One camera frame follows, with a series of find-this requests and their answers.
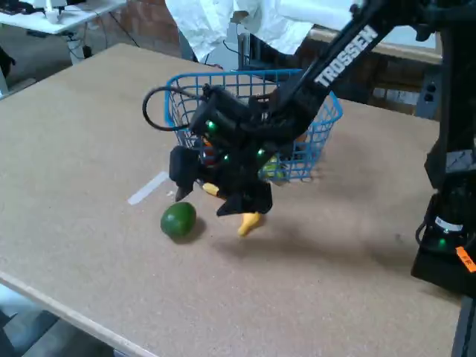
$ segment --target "cork board surface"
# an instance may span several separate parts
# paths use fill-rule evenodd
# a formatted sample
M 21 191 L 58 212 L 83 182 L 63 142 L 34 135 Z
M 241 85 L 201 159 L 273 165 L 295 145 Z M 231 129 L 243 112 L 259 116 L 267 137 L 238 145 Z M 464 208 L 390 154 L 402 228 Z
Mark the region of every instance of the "cork board surface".
M 127 203 L 176 142 L 142 97 L 212 70 L 118 45 L 0 102 L 0 281 L 131 356 L 449 356 L 459 299 L 409 273 L 435 123 L 343 101 L 314 181 L 244 240 L 198 189 L 192 245 L 160 231 L 172 182 Z

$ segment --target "brick wall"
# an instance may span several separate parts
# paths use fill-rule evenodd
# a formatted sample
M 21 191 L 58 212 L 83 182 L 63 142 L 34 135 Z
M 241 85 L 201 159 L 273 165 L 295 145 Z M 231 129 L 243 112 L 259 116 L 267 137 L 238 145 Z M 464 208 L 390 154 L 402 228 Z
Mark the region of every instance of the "brick wall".
M 132 35 L 150 36 L 169 43 L 179 43 L 179 31 L 165 5 L 165 0 L 128 1 L 114 14 Z M 107 30 L 120 31 L 109 16 L 103 17 Z

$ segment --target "green lime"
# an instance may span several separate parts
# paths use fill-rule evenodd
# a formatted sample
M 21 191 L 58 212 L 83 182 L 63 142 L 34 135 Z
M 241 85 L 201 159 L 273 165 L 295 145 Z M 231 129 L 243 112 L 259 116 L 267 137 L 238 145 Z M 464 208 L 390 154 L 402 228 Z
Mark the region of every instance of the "green lime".
M 162 215 L 161 230 L 172 239 L 181 238 L 190 233 L 195 221 L 195 208 L 188 202 L 177 202 Z

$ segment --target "orange label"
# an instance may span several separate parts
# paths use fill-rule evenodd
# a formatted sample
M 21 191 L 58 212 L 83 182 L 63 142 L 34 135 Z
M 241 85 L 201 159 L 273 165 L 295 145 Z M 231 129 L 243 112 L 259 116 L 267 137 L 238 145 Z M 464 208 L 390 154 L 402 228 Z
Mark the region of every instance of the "orange label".
M 473 262 L 473 259 L 469 257 L 468 253 L 466 253 L 463 247 L 456 248 L 456 254 L 458 254 L 458 257 L 461 259 L 470 273 L 474 273 L 476 271 L 475 262 Z

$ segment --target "yellow toy banana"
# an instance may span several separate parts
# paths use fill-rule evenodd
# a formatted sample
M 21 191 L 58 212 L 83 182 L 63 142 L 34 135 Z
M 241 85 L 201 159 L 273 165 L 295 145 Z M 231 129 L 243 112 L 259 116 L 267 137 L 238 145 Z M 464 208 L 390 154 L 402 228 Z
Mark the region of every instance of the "yellow toy banana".
M 243 213 L 241 227 L 238 228 L 238 234 L 246 237 L 253 229 L 255 229 L 261 221 L 261 213 Z
M 205 183 L 202 186 L 203 190 L 209 195 L 218 197 L 219 188 L 214 184 Z M 243 213 L 242 224 L 238 229 L 238 234 L 241 237 L 246 237 L 253 229 L 255 229 L 261 222 L 261 214 L 256 213 Z

